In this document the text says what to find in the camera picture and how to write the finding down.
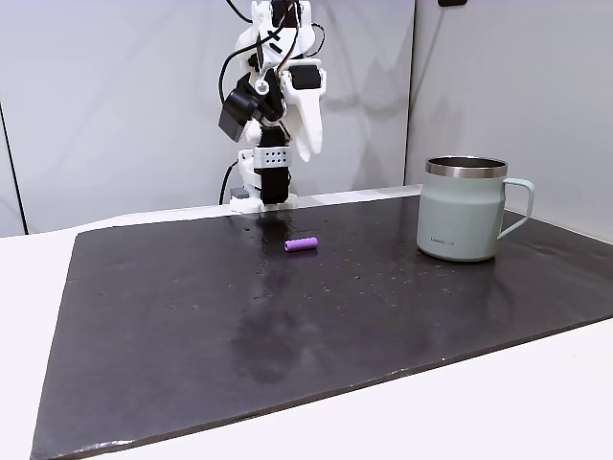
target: gray wall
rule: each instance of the gray wall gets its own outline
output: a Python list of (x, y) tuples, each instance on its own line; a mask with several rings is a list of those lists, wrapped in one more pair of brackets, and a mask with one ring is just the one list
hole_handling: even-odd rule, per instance
[(14, 237), (23, 234), (4, 126), (0, 120), (0, 237)]
[(468, 0), (427, 62), (440, 20), (418, 0), (407, 181), (429, 156), (502, 158), (536, 185), (537, 217), (613, 241), (613, 2)]
[[(400, 185), (414, 2), (312, 5), (327, 31), (324, 150), (294, 162), (294, 191)], [(245, 29), (222, 0), (0, 0), (0, 89), (31, 231), (216, 204), (240, 149), (217, 128), (217, 77)], [(233, 64), (226, 91), (238, 77)]]

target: mug lid rim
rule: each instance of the mug lid rim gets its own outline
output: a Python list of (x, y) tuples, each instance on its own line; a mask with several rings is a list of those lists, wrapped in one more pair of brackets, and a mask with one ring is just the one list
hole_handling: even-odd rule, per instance
[[(468, 160), (468, 162), (479, 161), (484, 163), (491, 162), (488, 166), (471, 166), (471, 165), (445, 165), (436, 163), (434, 160)], [(426, 160), (425, 170), (427, 173), (434, 175), (441, 175), (445, 177), (458, 177), (458, 178), (470, 178), (470, 179), (491, 179), (497, 177), (504, 177), (507, 175), (508, 164), (506, 161), (499, 160), (497, 158), (486, 158), (483, 156), (470, 156), (470, 155), (443, 155), (433, 156)]]

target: stainless steel rim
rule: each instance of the stainless steel rim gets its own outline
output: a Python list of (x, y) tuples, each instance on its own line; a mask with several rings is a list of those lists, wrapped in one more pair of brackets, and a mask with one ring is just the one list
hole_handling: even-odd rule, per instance
[(493, 179), (507, 175), (507, 163), (479, 156), (437, 156), (425, 162), (427, 173), (464, 179)]

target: black cable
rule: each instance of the black cable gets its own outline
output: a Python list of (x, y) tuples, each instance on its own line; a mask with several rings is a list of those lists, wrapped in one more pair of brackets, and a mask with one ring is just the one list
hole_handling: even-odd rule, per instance
[(226, 58), (225, 62), (221, 66), (221, 72), (219, 73), (219, 99), (221, 100), (222, 104), (225, 102), (225, 97), (223, 96), (223, 77), (226, 75), (226, 69), (228, 68), (228, 64), (230, 63), (232, 58), (235, 58), (236, 56), (242, 53), (245, 53), (246, 51), (250, 51), (255, 48), (258, 48), (259, 46), (263, 45), (267, 41), (270, 41), (273, 38), (277, 38), (279, 36), (279, 32), (284, 29), (285, 22), (287, 22), (287, 19), (289, 18), (289, 10), (295, 7), (295, 3), (292, 1), (291, 5), (287, 5), (287, 0), (284, 0), (284, 5), (285, 5), (284, 17), (281, 20), (281, 23), (279, 24), (279, 27), (277, 28), (275, 32), (270, 34), (264, 40), (258, 40), (253, 45), (245, 46), (244, 48), (240, 48), (239, 50), (234, 51), (234, 53), (232, 53), (230, 56)]
[(7, 152), (9, 153), (9, 162), (11, 163), (12, 181), (15, 184), (15, 194), (17, 195), (17, 204), (19, 205), (19, 214), (21, 215), (21, 224), (23, 225), (23, 232), (29, 235), (28, 222), (26, 222), (26, 213), (23, 210), (23, 202), (21, 201), (21, 193), (19, 192), (19, 184), (17, 184), (17, 173), (15, 172), (15, 164), (12, 162), (11, 145), (9, 144), (9, 134), (7, 133), (7, 124), (4, 120), (4, 111), (2, 110), (2, 104), (0, 103), (0, 125), (4, 131), (4, 140), (7, 143)]
[(317, 48), (317, 51), (310, 55), (306, 55), (305, 58), (312, 58), (313, 56), (317, 55), (320, 51), (322, 51), (322, 48), (324, 47), (324, 42), (326, 41), (326, 30), (324, 29), (324, 27), (320, 26), (319, 24), (315, 24), (314, 22), (312, 26), (322, 31), (322, 34), (324, 34), (324, 36), (322, 37), (322, 42), (319, 44), (319, 48)]
[(240, 12), (238, 8), (234, 6), (234, 3), (232, 3), (231, 0), (226, 0), (226, 2), (228, 2), (228, 5), (230, 5), (230, 8), (234, 10), (234, 12), (238, 15), (240, 19), (242, 19), (245, 22), (248, 22), (249, 24), (253, 24), (253, 21), (249, 19), (248, 17), (243, 16), (242, 12)]
[(226, 171), (226, 175), (223, 178), (223, 182), (221, 183), (221, 193), (219, 194), (219, 204), (223, 204), (223, 196), (226, 193), (226, 185), (228, 185), (228, 177), (230, 177), (230, 173), (232, 172), (232, 169), (237, 164), (238, 164), (238, 160), (235, 161), (233, 164), (231, 164), (230, 167), (228, 168), (228, 171)]
[(281, 129), (284, 131), (285, 136), (287, 136), (287, 140), (291, 140), (291, 136), (289, 135), (289, 131), (287, 130), (287, 128), (284, 125), (284, 122), (282, 122), (281, 120), (279, 120), (279, 125), (281, 125)]
[(298, 18), (298, 11), (295, 10), (295, 13), (296, 13), (296, 34), (294, 35), (294, 41), (292, 41), (291, 48), (289, 48), (289, 51), (284, 57), (284, 60), (282, 60), (281, 63), (277, 66), (277, 80), (279, 81), (281, 80), (281, 71), (283, 70), (285, 63), (289, 61), (289, 57), (291, 56), (291, 54), (294, 52), (294, 48), (296, 48), (296, 42), (298, 41), (298, 35), (300, 34), (300, 19)]
[(441, 33), (441, 25), (443, 24), (444, 13), (446, 10), (441, 10), (439, 13), (439, 20), (437, 22), (437, 27), (434, 31), (434, 35), (432, 36), (432, 40), (430, 41), (430, 46), (428, 48), (428, 54), (425, 57), (425, 62), (423, 64), (423, 70), (421, 71), (421, 75), (418, 78), (418, 84), (413, 85), (413, 77), (411, 74), (411, 94), (409, 95), (409, 118), (413, 113), (413, 109), (415, 108), (415, 104), (418, 101), (418, 97), (420, 96), (421, 86), (423, 85), (423, 79), (428, 73), (428, 68), (430, 67), (430, 60), (432, 60), (432, 54), (434, 53), (434, 48), (437, 46), (437, 40), (439, 39), (439, 34)]

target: mug handle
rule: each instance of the mug handle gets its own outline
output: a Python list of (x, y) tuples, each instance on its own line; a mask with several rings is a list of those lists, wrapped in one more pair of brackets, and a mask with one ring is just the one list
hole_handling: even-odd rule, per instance
[(519, 228), (521, 225), (526, 223), (528, 219), (530, 218), (530, 216), (533, 214), (533, 206), (534, 206), (534, 184), (530, 180), (513, 179), (512, 177), (509, 177), (503, 180), (503, 182), (505, 184), (519, 185), (521, 187), (525, 187), (526, 189), (528, 189), (528, 211), (526, 211), (526, 216), (523, 219), (513, 224), (507, 230), (505, 230), (500, 235), (498, 235), (498, 240), (500, 240), (502, 237), (506, 237), (510, 232), (512, 232), (513, 230)]

